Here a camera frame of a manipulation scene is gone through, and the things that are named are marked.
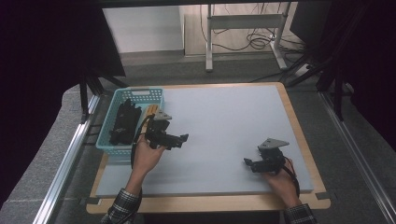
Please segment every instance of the hand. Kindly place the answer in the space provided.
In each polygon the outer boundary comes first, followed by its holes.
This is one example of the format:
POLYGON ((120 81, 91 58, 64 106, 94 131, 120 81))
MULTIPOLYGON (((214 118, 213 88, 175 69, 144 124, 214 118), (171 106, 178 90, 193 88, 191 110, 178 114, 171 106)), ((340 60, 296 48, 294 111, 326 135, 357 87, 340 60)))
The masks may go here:
MULTIPOLYGON (((285 166, 291 171, 293 170, 292 165, 292 160, 286 160, 285 166)), ((291 176, 285 170, 281 169, 277 175, 273 173, 261 173, 261 175, 268 181, 274 194, 282 199, 286 207, 291 208, 302 204, 296 195, 296 188, 291 176)))
POLYGON ((164 151, 165 147, 152 149, 145 135, 140 134, 134 153, 134 167, 125 187, 126 191, 134 195, 139 194, 146 174, 157 165, 164 151))

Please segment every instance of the wrist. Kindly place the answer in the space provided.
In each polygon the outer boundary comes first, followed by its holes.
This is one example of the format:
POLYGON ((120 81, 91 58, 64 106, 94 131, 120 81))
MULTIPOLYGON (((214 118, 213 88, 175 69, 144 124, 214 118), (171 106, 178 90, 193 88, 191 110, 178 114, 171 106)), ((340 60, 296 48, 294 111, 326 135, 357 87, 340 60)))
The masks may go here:
POLYGON ((297 195, 294 194, 289 197, 282 197, 282 201, 286 205, 286 208, 292 208, 302 204, 297 195))
POLYGON ((132 171, 129 177, 128 183, 126 184, 125 190, 134 195, 138 195, 142 189, 142 184, 146 174, 132 171))

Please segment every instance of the blue plastic basket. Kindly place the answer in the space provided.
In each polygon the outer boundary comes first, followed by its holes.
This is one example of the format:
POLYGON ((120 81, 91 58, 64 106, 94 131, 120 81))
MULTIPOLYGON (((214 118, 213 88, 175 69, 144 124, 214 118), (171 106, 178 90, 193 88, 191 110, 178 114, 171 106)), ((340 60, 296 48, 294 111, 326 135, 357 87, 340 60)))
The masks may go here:
POLYGON ((110 143, 110 131, 114 128, 116 122, 117 111, 119 106, 127 99, 131 99, 136 107, 142 107, 142 115, 138 122, 138 126, 143 121, 146 109, 149 105, 158 105, 163 109, 163 89, 118 89, 114 92, 110 107, 107 111, 105 122, 96 141, 96 147, 102 149, 108 155, 129 155, 131 154, 132 145, 118 144, 116 146, 110 143))

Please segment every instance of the wooden frame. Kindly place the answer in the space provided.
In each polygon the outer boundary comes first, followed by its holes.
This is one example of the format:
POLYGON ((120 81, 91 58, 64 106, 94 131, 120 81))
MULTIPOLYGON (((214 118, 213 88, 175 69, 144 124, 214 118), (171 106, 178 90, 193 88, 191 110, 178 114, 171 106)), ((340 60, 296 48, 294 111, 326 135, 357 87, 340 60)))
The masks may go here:
MULTIPOLYGON (((308 203, 312 209, 326 209, 331 205, 330 199, 319 200, 317 193, 326 192, 318 168, 312 157, 308 144, 305 141, 300 123, 296 118, 289 96, 283 84, 278 82, 268 83, 234 83, 234 84, 205 84, 205 85, 176 85, 163 86, 164 89, 177 88, 220 88, 233 86, 276 86, 283 106, 288 114, 291 127, 301 149, 308 172, 311 176, 314 190, 301 193, 300 199, 308 203)), ((102 173, 105 170, 107 155, 104 154, 97 172, 90 197, 96 198, 95 192, 99 185, 102 173)), ((100 199, 98 204, 87 204, 87 211, 91 214, 105 214, 113 204, 114 198, 100 199)), ((139 213, 189 213, 189 212, 234 212, 234 211, 269 211, 283 210, 282 201, 272 193, 233 196, 188 196, 188 197, 152 197, 143 198, 139 213)))

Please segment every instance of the black object in basket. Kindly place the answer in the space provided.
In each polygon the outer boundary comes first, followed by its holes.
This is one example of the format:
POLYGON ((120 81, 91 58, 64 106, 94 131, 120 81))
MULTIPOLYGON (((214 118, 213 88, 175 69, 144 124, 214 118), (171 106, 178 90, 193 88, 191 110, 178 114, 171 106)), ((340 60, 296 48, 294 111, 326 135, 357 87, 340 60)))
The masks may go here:
POLYGON ((119 143, 131 145, 141 114, 141 107, 135 107, 131 99, 127 99, 125 103, 121 104, 117 111, 114 128, 110 131, 110 143, 115 146, 119 143))

